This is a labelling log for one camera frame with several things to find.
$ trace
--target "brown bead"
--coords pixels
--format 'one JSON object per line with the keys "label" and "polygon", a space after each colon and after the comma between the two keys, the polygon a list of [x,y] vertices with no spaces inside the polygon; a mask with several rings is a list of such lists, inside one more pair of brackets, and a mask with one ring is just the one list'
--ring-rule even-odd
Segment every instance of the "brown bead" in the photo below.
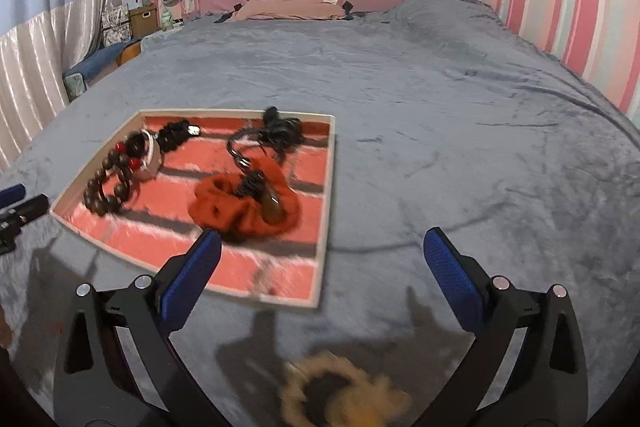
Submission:
{"label": "brown bead", "polygon": [[262,219],[270,225],[277,225],[283,222],[285,214],[278,198],[278,193],[273,190],[273,187],[267,182],[260,198],[260,204],[262,205]]}
{"label": "brown bead", "polygon": [[92,192],[97,192],[98,188],[100,188],[100,182],[95,178],[91,178],[86,182],[86,187]]}
{"label": "brown bead", "polygon": [[128,182],[131,179],[131,171],[129,168],[122,168],[118,170],[118,179],[121,182]]}
{"label": "brown bead", "polygon": [[129,187],[122,183],[118,183],[113,187],[113,195],[120,198],[122,201],[127,201],[129,199]]}
{"label": "brown bead", "polygon": [[102,183],[107,178],[107,172],[100,167],[97,171],[95,171],[94,178],[98,183]]}
{"label": "brown bead", "polygon": [[120,209],[120,202],[116,196],[107,196],[107,208],[110,212],[117,212]]}
{"label": "brown bead", "polygon": [[102,217],[107,213],[107,205],[102,200],[95,200],[91,210],[94,214]]}

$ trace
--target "metal screw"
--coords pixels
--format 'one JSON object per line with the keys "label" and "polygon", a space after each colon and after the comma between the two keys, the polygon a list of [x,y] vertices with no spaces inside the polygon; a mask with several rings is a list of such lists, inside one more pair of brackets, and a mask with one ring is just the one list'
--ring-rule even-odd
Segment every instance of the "metal screw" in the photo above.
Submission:
{"label": "metal screw", "polygon": [[494,286],[498,288],[498,290],[506,290],[511,283],[507,277],[503,277],[502,275],[498,275],[498,277],[494,277]]}
{"label": "metal screw", "polygon": [[145,288],[149,288],[152,282],[153,282],[153,279],[151,279],[151,276],[141,275],[136,279],[135,285],[136,285],[136,288],[143,290]]}
{"label": "metal screw", "polygon": [[87,283],[82,283],[78,286],[78,288],[76,288],[76,295],[78,295],[78,297],[84,297],[85,295],[89,295],[90,291],[91,286],[89,286]]}
{"label": "metal screw", "polygon": [[566,288],[561,284],[555,284],[551,289],[553,290],[553,293],[556,295],[556,297],[566,297]]}

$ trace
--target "brick pattern tray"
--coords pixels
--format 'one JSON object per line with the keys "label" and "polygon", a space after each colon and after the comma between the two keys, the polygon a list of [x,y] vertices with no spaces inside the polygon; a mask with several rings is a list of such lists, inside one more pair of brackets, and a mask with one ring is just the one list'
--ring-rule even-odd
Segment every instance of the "brick pattern tray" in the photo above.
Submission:
{"label": "brick pattern tray", "polygon": [[[242,298],[314,308],[318,305],[328,232],[335,144],[334,117],[282,112],[303,121],[304,143],[283,164],[289,185],[300,197],[299,224],[276,237],[223,245],[222,259],[207,288]],[[142,110],[133,115],[100,148],[51,207],[63,225],[149,271],[184,253],[200,234],[187,208],[193,189],[216,172],[238,172],[226,151],[226,139],[244,126],[261,126],[261,111]],[[165,155],[158,176],[134,187],[132,198],[118,215],[98,217],[82,204],[82,192],[113,145],[128,132],[145,127],[159,130],[169,121],[187,118],[202,135]],[[245,156],[264,155],[256,142],[241,140]],[[109,193],[117,182],[105,184]]]}

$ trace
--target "bed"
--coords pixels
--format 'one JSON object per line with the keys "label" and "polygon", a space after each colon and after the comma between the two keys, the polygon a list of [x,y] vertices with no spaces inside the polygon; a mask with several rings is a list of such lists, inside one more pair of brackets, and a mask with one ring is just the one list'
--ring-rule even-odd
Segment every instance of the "bed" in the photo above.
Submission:
{"label": "bed", "polygon": [[[351,21],[196,20],[153,42],[37,136],[0,178],[55,198],[140,108],[229,107],[336,118],[318,312],[203,295],[172,336],[236,426],[279,425],[283,363],[329,350],[412,396],[409,425],[470,346],[421,252],[442,227],[490,275],[572,296],[590,411],[640,348],[640,133],[593,87],[514,36],[485,4],[407,0]],[[135,267],[45,217],[0,258],[15,370],[51,411],[61,322],[81,282]],[[143,394],[140,359],[124,339]],[[498,397],[507,363],[487,401]]]}

